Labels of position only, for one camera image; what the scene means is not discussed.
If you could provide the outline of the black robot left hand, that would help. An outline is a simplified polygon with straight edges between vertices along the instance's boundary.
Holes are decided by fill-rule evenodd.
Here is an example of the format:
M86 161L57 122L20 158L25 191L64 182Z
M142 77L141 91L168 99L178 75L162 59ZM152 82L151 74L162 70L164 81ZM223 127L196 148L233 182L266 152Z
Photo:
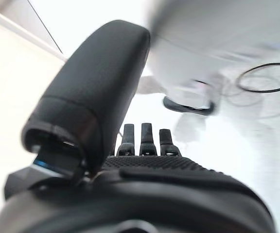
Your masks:
M21 131L33 163L8 175L0 233L274 233L263 200L242 182L185 158L171 132L127 124L150 48L144 27L111 21L47 87Z

